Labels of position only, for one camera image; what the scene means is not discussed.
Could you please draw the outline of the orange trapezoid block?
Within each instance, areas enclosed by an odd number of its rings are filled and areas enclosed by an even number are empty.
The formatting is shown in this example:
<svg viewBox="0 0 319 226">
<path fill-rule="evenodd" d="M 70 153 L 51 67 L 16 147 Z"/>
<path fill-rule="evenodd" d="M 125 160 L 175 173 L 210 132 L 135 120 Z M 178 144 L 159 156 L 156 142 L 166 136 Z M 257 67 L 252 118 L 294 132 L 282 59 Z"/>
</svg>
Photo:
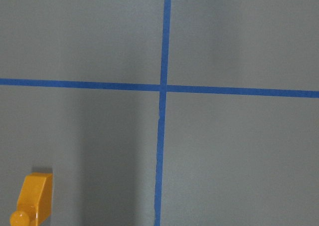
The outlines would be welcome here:
<svg viewBox="0 0 319 226">
<path fill-rule="evenodd" d="M 24 179 L 11 226 L 39 226 L 51 215 L 53 174 L 33 172 Z"/>
</svg>

